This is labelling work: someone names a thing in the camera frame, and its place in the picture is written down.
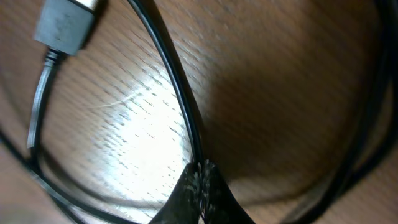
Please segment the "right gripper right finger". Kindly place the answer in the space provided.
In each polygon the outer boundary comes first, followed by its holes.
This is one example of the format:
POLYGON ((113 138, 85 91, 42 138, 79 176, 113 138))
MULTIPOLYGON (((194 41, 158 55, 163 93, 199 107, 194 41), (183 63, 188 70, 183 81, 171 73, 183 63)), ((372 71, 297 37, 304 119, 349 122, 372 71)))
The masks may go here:
POLYGON ((230 191, 220 170, 212 161, 204 163, 204 222, 208 224, 254 224, 230 191))

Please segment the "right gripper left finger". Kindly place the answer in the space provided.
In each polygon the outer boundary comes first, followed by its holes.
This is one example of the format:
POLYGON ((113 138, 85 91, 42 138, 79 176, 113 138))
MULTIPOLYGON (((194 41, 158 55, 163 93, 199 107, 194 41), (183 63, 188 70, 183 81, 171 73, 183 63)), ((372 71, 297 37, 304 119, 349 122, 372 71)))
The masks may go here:
POLYGON ((197 166, 188 163, 169 199, 149 224, 198 224, 200 184, 197 166))

